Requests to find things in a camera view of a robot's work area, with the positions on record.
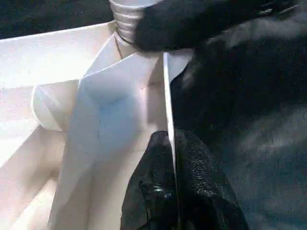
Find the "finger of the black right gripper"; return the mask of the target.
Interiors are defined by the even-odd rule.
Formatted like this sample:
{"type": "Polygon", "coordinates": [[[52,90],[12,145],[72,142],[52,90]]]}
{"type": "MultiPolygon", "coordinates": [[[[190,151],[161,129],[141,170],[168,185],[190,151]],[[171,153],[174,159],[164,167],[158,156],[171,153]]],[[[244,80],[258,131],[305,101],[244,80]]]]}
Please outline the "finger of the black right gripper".
{"type": "Polygon", "coordinates": [[[192,48],[232,26],[280,15],[298,0],[163,0],[143,10],[135,45],[145,52],[192,48]]]}

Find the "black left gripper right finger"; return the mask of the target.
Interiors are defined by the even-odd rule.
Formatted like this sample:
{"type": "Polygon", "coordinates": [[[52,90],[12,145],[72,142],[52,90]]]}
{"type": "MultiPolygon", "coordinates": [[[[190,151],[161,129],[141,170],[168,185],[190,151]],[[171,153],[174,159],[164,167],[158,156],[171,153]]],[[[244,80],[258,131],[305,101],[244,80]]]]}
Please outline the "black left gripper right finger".
{"type": "Polygon", "coordinates": [[[218,160],[192,132],[176,131],[179,213],[184,230],[246,230],[248,224],[218,160]]]}

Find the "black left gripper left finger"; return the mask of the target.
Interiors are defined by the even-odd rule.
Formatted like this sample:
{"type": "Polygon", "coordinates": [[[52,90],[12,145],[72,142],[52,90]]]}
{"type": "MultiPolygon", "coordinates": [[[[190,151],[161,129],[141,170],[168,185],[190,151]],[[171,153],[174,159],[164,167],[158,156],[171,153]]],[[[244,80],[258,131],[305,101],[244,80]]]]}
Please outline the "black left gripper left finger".
{"type": "Polygon", "coordinates": [[[171,145],[166,131],[156,131],[130,177],[121,207],[120,228],[174,230],[177,215],[171,145]]]}

